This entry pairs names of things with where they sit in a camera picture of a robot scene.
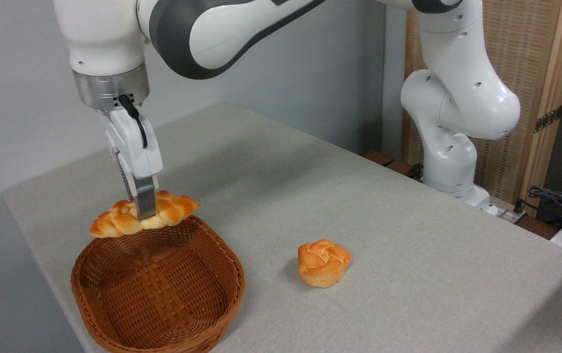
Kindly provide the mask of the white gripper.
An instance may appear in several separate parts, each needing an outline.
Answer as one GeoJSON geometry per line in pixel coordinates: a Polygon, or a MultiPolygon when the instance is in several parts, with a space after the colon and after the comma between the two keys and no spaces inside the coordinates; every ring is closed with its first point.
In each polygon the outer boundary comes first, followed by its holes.
{"type": "Polygon", "coordinates": [[[135,119],[124,109],[104,111],[100,119],[128,198],[135,201],[138,219],[155,216],[158,184],[154,175],[163,170],[164,164],[153,126],[144,114],[135,119]]]}

